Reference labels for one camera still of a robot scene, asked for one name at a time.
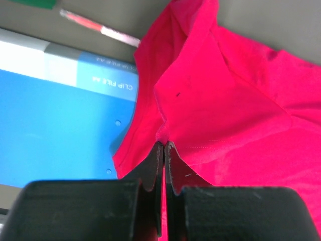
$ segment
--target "gray table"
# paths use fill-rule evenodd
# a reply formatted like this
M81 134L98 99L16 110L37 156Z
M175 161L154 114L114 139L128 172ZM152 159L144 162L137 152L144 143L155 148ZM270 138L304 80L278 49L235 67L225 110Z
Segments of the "gray table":
M67 10L141 38L169 0L64 0ZM222 0L219 23L275 49L321 64L321 1ZM0 28L133 62L135 49L61 18L58 11L0 0ZM0 185L0 207L10 208L18 188Z

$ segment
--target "red shirt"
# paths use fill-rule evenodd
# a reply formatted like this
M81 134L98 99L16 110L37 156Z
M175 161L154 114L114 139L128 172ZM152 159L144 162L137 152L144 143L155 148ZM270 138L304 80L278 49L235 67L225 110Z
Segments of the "red shirt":
M173 0L142 40L119 177L170 140L213 185L295 189L321 233L321 67L218 26L217 10Z

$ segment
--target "red cloth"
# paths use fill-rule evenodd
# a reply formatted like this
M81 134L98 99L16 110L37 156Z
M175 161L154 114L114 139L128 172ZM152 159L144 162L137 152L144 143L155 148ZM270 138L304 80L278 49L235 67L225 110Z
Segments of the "red cloth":
M119 177L170 140L213 185L295 189L321 233L321 67L219 27L217 10L173 0L142 40Z

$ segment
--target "light blue label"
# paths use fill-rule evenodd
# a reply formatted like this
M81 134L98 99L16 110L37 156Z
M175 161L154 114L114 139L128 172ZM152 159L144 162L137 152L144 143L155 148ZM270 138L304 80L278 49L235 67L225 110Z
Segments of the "light blue label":
M96 93L136 101L137 69L128 63L84 52L78 60L76 86Z

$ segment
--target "red and white pen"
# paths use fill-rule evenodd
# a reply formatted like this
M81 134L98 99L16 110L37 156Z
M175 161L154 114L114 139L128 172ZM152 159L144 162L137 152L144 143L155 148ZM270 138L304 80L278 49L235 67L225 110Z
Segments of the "red and white pen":
M68 20L78 23L81 26L84 26L88 29L98 31L105 36L116 39L116 40L126 43L128 45L138 47L140 44L140 39L138 39L138 38L135 38L135 37L128 35L128 34L121 33L115 29L106 27L102 24L96 23L90 19L87 19L87 18L82 17L80 15L74 14L70 11L66 11L64 9L61 9L60 15L63 16L64 18L67 18Z

